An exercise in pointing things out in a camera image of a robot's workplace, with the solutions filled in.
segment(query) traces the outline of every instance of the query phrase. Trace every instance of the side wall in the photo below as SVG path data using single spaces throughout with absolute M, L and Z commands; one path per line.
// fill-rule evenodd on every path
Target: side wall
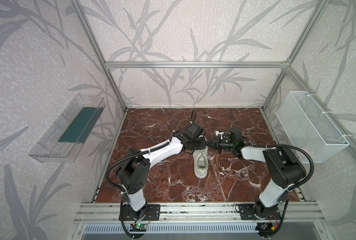
M 80 0 L 106 61 L 286 61 L 317 0 Z M 278 69 L 111 69 L 129 107 L 262 106 Z
M 74 163 L 28 156 L 76 93 L 107 106 Z M 65 239 L 123 112 L 67 1 L 0 1 L 0 239 Z
M 291 67 L 356 139 L 356 1 L 330 1 Z M 265 110 L 281 142 L 288 138 L 275 113 L 292 90 L 300 89 L 286 77 Z M 302 190 L 337 240 L 356 240 L 356 160 L 347 150 L 316 164 Z

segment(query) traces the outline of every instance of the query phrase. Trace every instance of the green mat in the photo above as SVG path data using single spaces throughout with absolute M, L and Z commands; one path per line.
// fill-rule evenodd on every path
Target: green mat
M 104 108 L 82 108 L 58 141 L 85 143 L 103 111 Z

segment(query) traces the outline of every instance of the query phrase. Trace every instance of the transparent plastic bin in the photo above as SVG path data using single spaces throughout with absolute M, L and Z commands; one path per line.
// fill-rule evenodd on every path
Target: transparent plastic bin
M 77 94 L 29 156 L 40 162 L 74 162 L 105 107 L 102 97 Z
M 349 145 L 315 100 L 305 91 L 290 91 L 276 116 L 295 147 L 310 154 L 314 162 L 324 162 Z M 303 163 L 307 158 L 297 152 Z

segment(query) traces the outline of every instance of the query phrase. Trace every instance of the mesh basket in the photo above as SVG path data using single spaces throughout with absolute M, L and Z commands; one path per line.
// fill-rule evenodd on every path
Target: mesh basket
M 326 161 L 349 145 L 315 100 L 305 91 L 290 91 L 276 116 L 291 143 L 310 154 L 314 162 Z M 307 158 L 298 152 L 303 163 Z

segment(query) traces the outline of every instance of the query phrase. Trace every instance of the robotic arm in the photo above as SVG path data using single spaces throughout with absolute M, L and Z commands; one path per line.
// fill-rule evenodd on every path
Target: robotic arm
M 129 217 L 141 220 L 148 211 L 142 188 L 147 181 L 150 168 L 167 157 L 185 150 L 202 150 L 208 146 L 219 153 L 222 149 L 231 151 L 240 159 L 266 162 L 271 180 L 263 192 L 257 196 L 254 205 L 239 206 L 243 220 L 268 219 L 271 214 L 278 214 L 277 205 L 284 201 L 288 202 L 287 194 L 310 179 L 313 173 L 313 163 L 310 156 L 302 149 L 288 145 L 252 146 L 238 128 L 231 128 L 229 132 L 217 131 L 217 137 L 214 140 L 205 141 L 205 138 L 201 136 L 204 129 L 194 122 L 195 117 L 194 110 L 191 114 L 190 125 L 174 131 L 170 139 L 147 149 L 131 148 L 122 160 L 107 169 L 105 180 L 122 190 L 128 203 L 127 215 Z M 307 176 L 305 168 L 291 149 L 300 151 L 309 159 L 310 172 Z M 121 186 L 113 183 L 108 177 L 116 165 L 119 165 L 116 176 Z

